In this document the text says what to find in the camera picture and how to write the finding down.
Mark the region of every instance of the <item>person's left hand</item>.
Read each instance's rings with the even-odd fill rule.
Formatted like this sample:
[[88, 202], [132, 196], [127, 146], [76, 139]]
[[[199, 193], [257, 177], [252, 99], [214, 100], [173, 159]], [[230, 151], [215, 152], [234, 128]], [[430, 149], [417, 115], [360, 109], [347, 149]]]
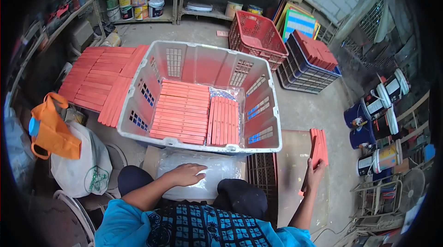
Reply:
[[171, 186], [188, 186], [198, 183], [206, 174], [198, 172], [207, 169], [207, 166], [202, 166], [197, 163], [185, 163], [175, 169], [164, 173], [161, 178], [167, 181]]

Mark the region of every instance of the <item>white plastic bag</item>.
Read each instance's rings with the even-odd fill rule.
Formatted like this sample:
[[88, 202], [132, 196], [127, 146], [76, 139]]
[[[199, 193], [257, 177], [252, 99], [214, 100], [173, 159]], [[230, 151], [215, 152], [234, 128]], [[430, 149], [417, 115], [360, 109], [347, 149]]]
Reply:
[[51, 172], [60, 187], [72, 198], [90, 194], [102, 195], [108, 189], [112, 172], [108, 150], [88, 128], [70, 121], [69, 131], [81, 140], [80, 159], [51, 156]]
[[199, 173], [205, 173], [206, 177], [198, 183], [190, 186], [176, 186], [169, 189], [163, 198], [169, 200], [181, 199], [215, 199], [217, 197], [217, 185], [223, 179], [240, 179], [238, 156], [225, 156], [205, 152], [177, 150], [165, 148], [161, 150], [157, 178], [164, 173], [184, 163], [197, 163], [208, 167]]

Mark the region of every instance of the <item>plastic sheet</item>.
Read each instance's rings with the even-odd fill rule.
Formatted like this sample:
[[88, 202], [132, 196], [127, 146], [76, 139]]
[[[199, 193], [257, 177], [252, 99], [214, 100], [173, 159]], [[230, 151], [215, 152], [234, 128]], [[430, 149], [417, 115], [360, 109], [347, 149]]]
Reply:
[[199, 173], [205, 173], [206, 177], [194, 185], [182, 187], [176, 186], [163, 194], [163, 198], [169, 200], [182, 199], [215, 199], [217, 197], [217, 185], [223, 179], [240, 179], [240, 157], [217, 155], [204, 152], [177, 150], [172, 148], [162, 149], [157, 171], [157, 178], [164, 173], [184, 163], [197, 163], [208, 168]]

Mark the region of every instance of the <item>person's right hand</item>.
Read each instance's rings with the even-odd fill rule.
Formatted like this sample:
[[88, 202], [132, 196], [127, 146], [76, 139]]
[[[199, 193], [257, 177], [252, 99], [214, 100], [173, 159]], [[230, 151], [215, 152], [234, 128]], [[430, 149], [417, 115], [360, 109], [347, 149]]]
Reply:
[[172, 187], [194, 185], [206, 176], [204, 173], [198, 175], [197, 173], [207, 168], [207, 166], [202, 166], [197, 163], [185, 163], [164, 173], [161, 178]]
[[312, 159], [307, 159], [307, 172], [306, 172], [306, 191], [316, 192], [318, 189], [318, 185], [323, 178], [323, 173], [325, 172], [325, 162], [320, 159], [318, 161], [318, 166], [314, 170], [312, 165]]

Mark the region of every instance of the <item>blue plastic crate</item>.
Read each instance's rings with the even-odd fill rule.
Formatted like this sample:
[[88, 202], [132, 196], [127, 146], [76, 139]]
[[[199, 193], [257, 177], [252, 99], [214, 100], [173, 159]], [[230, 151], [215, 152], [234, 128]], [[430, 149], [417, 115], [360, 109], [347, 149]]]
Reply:
[[336, 78], [341, 77], [341, 72], [338, 66], [334, 68], [334, 71], [329, 71], [308, 62], [293, 34], [291, 34], [286, 41], [286, 47], [289, 50], [287, 61], [294, 70], [289, 74], [289, 80], [296, 80], [299, 78], [308, 80], [317, 78], [318, 82], [323, 83], [324, 81], [328, 81], [326, 83], [330, 84]]

